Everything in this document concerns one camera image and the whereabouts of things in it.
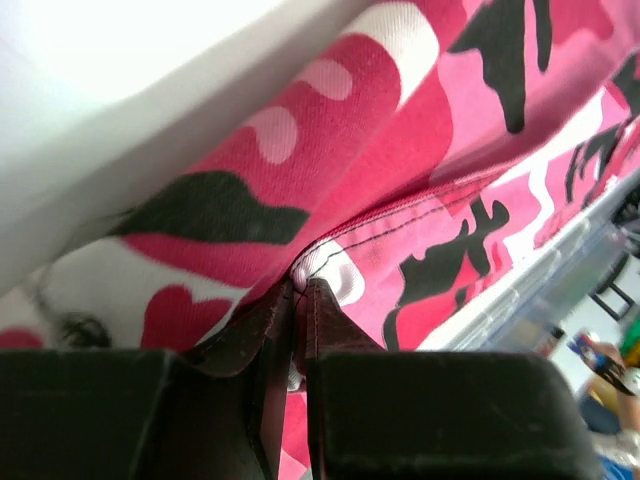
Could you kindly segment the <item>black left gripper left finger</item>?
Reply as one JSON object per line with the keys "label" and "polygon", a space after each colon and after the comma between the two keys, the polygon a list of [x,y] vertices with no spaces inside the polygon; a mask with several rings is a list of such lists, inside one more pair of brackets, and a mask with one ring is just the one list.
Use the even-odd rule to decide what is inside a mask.
{"label": "black left gripper left finger", "polygon": [[274,479],[293,287],[273,286],[220,334],[167,350],[5,350],[5,479]]}

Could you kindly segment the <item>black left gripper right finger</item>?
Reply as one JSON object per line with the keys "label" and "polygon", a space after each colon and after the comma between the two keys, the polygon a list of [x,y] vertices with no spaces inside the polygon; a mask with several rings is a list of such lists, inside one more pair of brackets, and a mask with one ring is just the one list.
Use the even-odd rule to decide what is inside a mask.
{"label": "black left gripper right finger", "polygon": [[317,479],[599,479],[558,369],[534,354],[388,352],[322,279],[306,303]]}

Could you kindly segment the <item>pink camouflage trousers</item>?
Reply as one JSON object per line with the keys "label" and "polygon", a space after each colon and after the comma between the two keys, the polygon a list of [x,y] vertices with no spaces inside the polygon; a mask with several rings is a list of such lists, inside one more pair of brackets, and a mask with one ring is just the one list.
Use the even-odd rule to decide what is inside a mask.
{"label": "pink camouflage trousers", "polygon": [[635,1],[380,1],[213,152],[1,311],[5,350],[167,350],[293,287],[279,470],[316,479],[306,303],[417,348],[639,168]]}

